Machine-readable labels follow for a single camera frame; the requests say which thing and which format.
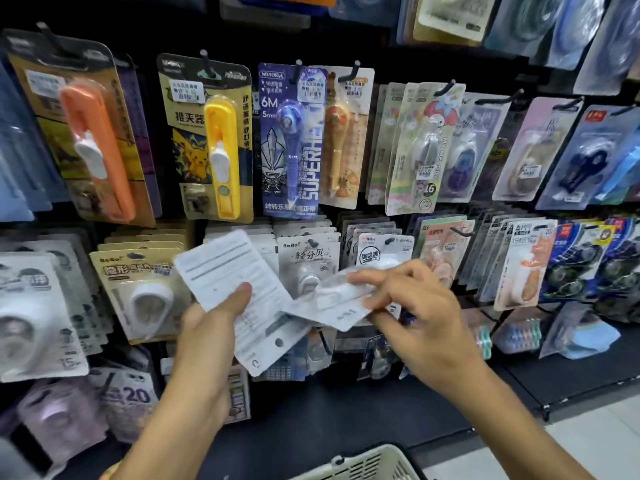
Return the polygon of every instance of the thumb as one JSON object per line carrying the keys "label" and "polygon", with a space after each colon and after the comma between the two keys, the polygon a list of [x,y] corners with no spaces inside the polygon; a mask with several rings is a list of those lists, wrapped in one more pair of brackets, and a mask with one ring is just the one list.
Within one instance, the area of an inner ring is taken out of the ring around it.
{"label": "thumb", "polygon": [[236,291],[231,293],[226,300],[209,311],[203,322],[224,322],[233,324],[236,318],[240,316],[251,300],[252,287],[251,283],[241,283]]}
{"label": "thumb", "polygon": [[409,332],[386,310],[372,312],[367,320],[384,334],[394,350],[396,346],[401,347],[402,343],[409,338]]}

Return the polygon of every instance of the white tile floor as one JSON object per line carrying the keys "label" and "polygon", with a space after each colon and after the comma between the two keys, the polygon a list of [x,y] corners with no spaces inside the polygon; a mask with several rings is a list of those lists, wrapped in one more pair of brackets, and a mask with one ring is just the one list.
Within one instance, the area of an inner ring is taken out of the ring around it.
{"label": "white tile floor", "polygon": [[[547,431],[598,480],[640,478],[640,395]],[[488,448],[424,469],[429,480],[508,480]]]}

